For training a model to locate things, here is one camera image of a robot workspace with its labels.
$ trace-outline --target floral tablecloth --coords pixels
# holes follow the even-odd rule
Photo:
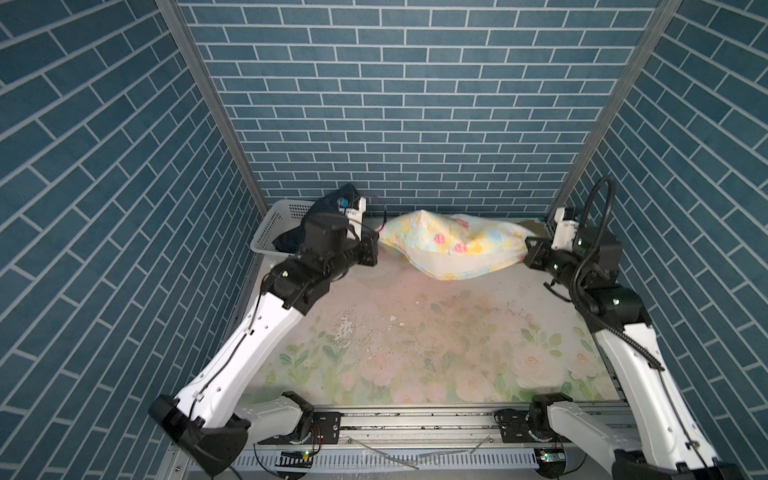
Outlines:
[[[548,280],[522,264],[434,280],[380,248],[379,265],[352,268],[283,339],[238,406],[286,390],[335,406],[618,399],[584,321]]]

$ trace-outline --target laundry basket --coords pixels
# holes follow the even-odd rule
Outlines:
[[[301,219],[315,202],[307,200],[278,200],[266,212],[264,220],[250,241],[250,249],[256,253],[271,255],[272,257],[288,257],[290,253],[278,252],[272,245],[281,233],[298,227]]]

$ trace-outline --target brick wallpaper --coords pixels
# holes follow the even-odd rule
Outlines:
[[[0,2],[0,478],[145,478],[253,202],[153,0]]]
[[[535,217],[657,0],[181,4],[269,202]]]
[[[768,2],[685,0],[571,196],[620,179],[624,282],[720,454],[768,478]]]

